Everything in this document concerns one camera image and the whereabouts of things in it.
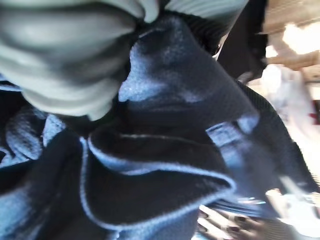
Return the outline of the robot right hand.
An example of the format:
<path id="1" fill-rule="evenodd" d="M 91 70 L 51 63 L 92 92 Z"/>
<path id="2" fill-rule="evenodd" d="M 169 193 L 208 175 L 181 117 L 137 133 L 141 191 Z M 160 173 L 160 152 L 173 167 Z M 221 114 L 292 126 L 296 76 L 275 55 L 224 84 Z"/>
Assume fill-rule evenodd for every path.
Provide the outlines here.
<path id="1" fill-rule="evenodd" d="M 238 54 L 244 61 L 250 53 L 255 27 L 261 25 L 266 1 L 250 1 L 235 22 L 222 47 L 219 62 L 232 76 L 238 67 L 231 62 L 232 54 Z M 230 173 L 241 188 L 252 187 L 255 183 L 268 184 L 278 180 L 274 171 L 275 152 L 263 153 L 258 150 L 249 153 L 252 147 L 245 140 L 232 138 L 226 131 L 217 138 L 223 159 Z M 201 235 L 211 240 L 316 240 L 320 232 L 320 220 L 312 197 L 302 184 L 288 176 L 282 176 L 285 189 L 280 194 L 276 189 L 266 189 L 263 201 L 250 199 L 238 209 L 228 207 L 200 208 L 198 229 Z"/>

